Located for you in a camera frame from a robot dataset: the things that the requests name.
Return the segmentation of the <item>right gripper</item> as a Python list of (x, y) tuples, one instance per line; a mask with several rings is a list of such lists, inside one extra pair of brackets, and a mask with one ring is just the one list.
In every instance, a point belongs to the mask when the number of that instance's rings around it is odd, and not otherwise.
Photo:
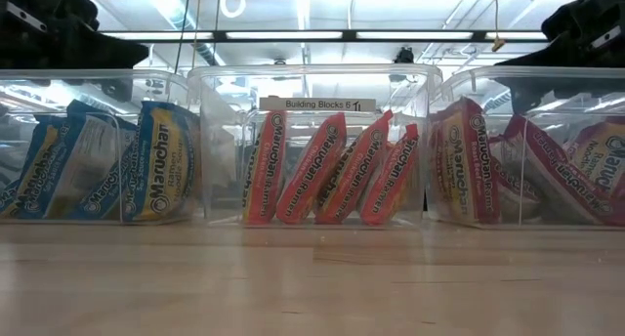
[[(606, 49), (590, 50), (600, 34), (620, 25), (622, 38)], [(497, 65), (625, 67), (625, 0), (575, 0), (560, 6), (542, 22), (547, 48)], [(553, 92), (557, 99), (580, 93), (593, 98), (625, 92), (625, 79), (577, 77), (517, 77), (508, 79), (515, 114), (525, 114), (540, 106)]]

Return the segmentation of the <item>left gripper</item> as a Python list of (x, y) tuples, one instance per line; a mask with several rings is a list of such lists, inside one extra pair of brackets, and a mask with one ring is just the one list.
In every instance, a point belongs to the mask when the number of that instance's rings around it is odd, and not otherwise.
[[(48, 26), (43, 33), (11, 18), (14, 3)], [(99, 28), (91, 0), (0, 0), (0, 69), (63, 68), (79, 56), (79, 46)], [(87, 45), (94, 68), (132, 68), (148, 57), (148, 47), (102, 34)], [(102, 92), (121, 103), (133, 96), (131, 78), (103, 79)]]

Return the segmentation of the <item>blue Maruchan noodle pack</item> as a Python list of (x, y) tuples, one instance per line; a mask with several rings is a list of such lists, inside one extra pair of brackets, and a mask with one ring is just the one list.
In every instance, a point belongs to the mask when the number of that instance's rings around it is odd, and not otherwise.
[(21, 175), (0, 196), (0, 219), (42, 219), (51, 200), (59, 165), (67, 154), (66, 119), (39, 115)]
[(199, 116), (184, 107), (142, 103), (123, 198), (124, 221), (160, 221), (185, 209), (198, 178), (199, 131)]
[(113, 220), (119, 208), (124, 154), (137, 125), (72, 101), (67, 107), (69, 156), (45, 213), (47, 219)]

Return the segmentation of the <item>orange Maruchan noodle pack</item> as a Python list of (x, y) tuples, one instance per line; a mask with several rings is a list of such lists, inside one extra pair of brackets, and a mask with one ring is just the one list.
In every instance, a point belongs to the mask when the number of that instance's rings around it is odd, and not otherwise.
[(283, 224), (301, 224), (331, 177), (347, 139), (345, 115), (325, 119), (302, 152), (298, 165), (277, 202), (276, 218)]
[(387, 154), (371, 178), (359, 207), (364, 224), (386, 224), (399, 209), (408, 179), (417, 163), (419, 131), (416, 124), (405, 127), (403, 136), (387, 147)]
[(314, 210), (317, 224), (341, 224), (355, 210), (386, 152), (393, 116), (391, 110), (385, 111), (343, 151), (330, 180), (319, 194)]
[(246, 165), (242, 220), (246, 225), (268, 224), (276, 212), (283, 185), (286, 150), (286, 113), (269, 112), (255, 139)]

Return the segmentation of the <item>clear plastic bin with label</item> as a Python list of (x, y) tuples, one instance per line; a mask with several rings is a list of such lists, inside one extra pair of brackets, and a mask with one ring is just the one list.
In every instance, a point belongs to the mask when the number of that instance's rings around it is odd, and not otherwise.
[[(213, 225), (249, 228), (414, 226), (421, 220), (423, 211), (424, 141), (429, 101), (441, 80), (438, 68), (414, 63), (275, 64), (194, 69), (187, 81), (189, 96), (200, 107), (206, 220)], [(244, 224), (242, 193), (246, 165), (266, 115), (274, 110), (286, 113), (286, 150), (279, 198), (311, 137), (329, 116), (340, 112), (345, 115), (344, 151), (385, 111), (393, 112), (386, 152), (378, 167), (386, 157), (387, 147), (403, 136), (407, 125), (416, 124), (419, 131), (417, 163), (395, 215), (380, 226), (366, 225), (360, 219), (360, 202), (375, 170), (355, 210), (341, 224), (320, 225), (314, 221), (319, 194), (301, 224), (283, 224), (275, 215), (268, 224)]]

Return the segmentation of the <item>silver ventilation duct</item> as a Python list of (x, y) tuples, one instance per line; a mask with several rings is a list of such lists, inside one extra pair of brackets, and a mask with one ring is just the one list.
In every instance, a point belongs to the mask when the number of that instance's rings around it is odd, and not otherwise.
[[(201, 0), (196, 1), (195, 7), (191, 0), (147, 0), (158, 13), (176, 30), (180, 32), (180, 39), (185, 32), (195, 32), (198, 27), (199, 9)], [(217, 53), (214, 45), (193, 40), (189, 43), (193, 52), (206, 62), (207, 65), (225, 65), (225, 61)]]

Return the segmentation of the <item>black overhead frame beam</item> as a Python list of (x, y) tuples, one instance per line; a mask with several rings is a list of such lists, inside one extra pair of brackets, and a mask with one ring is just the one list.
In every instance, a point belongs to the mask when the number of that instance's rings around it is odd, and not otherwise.
[(198, 30), (179, 31), (103, 31), (104, 35), (140, 43), (176, 43), (193, 40), (203, 43), (267, 42), (410, 42), (410, 43), (487, 43), (497, 37), (509, 43), (543, 43), (540, 31), (503, 30)]

